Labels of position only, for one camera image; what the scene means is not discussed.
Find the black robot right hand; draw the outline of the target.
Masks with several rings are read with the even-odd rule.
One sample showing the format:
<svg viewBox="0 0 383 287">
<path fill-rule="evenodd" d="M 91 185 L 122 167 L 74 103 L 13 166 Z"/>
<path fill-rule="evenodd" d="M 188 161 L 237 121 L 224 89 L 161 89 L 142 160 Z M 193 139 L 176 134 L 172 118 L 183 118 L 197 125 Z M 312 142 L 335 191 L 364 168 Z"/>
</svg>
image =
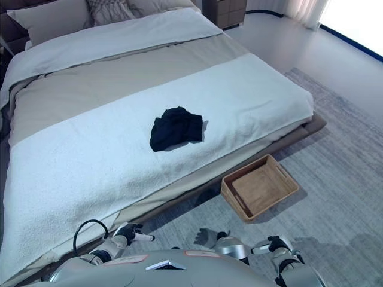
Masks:
<svg viewBox="0 0 383 287">
<path fill-rule="evenodd" d="M 256 243 L 251 249 L 251 253 L 254 255 L 265 254 L 274 252 L 278 248 L 285 248 L 288 251 L 294 249 L 293 245 L 285 236 L 268 236 L 266 240 Z"/>
</svg>

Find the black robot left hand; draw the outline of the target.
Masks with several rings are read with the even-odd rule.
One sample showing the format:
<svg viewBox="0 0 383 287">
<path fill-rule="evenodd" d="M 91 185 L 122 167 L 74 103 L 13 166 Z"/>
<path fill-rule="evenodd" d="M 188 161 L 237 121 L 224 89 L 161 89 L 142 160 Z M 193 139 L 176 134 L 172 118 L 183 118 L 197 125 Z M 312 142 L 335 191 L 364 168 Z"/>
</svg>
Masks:
<svg viewBox="0 0 383 287">
<path fill-rule="evenodd" d="M 124 222 L 115 231 L 113 236 L 125 237 L 128 246 L 130 246 L 133 242 L 153 242 L 155 240 L 155 236 L 150 234 L 144 234 L 142 232 L 142 228 L 142 224 Z"/>
</svg>

